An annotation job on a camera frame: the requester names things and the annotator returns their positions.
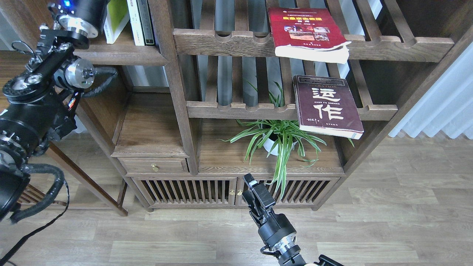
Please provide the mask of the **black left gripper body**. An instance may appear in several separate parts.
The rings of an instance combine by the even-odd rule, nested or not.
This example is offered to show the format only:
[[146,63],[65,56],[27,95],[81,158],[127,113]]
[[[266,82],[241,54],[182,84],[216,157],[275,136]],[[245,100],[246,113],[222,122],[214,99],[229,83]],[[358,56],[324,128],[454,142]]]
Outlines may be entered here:
[[108,0],[61,0],[50,2],[48,10],[62,28],[95,38],[103,33],[108,3]]

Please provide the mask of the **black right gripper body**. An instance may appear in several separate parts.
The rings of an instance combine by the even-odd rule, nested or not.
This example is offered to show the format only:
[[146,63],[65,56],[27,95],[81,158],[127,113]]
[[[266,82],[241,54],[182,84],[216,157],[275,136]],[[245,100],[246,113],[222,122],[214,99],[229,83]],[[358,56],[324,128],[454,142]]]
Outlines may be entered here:
[[276,202],[265,185],[248,183],[246,202],[265,245],[260,252],[277,259],[299,259],[300,247],[295,244],[297,231],[284,214],[273,211]]

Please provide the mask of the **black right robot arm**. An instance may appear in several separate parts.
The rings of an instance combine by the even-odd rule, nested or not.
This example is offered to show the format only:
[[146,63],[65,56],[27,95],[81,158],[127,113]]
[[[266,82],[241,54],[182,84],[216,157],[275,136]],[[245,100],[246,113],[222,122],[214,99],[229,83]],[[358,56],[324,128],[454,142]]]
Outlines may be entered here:
[[248,173],[243,177],[248,190],[243,197],[249,207],[249,213],[258,226],[258,234],[264,247],[260,252],[277,258],[281,266],[340,266],[341,263],[325,256],[319,256],[319,262],[306,263],[300,254],[300,247],[295,244],[296,233],[284,214],[276,214],[276,204],[264,184],[259,184]]

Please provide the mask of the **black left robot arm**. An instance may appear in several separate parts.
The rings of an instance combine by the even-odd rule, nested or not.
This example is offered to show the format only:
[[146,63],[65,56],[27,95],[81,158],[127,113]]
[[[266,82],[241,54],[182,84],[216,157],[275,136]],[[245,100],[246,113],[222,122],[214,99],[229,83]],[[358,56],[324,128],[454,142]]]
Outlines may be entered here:
[[[81,98],[102,93],[117,77],[112,67],[94,67],[74,55],[89,48],[91,38],[103,32],[108,0],[65,0],[49,3],[54,25],[40,27],[36,49],[26,70],[5,84],[2,91],[10,105],[1,113],[1,218],[10,214],[16,224],[49,207],[64,185],[64,172],[49,164],[29,164],[40,156],[49,141],[59,141],[76,129],[75,115]],[[55,177],[42,200],[25,210],[18,200],[31,174]]]

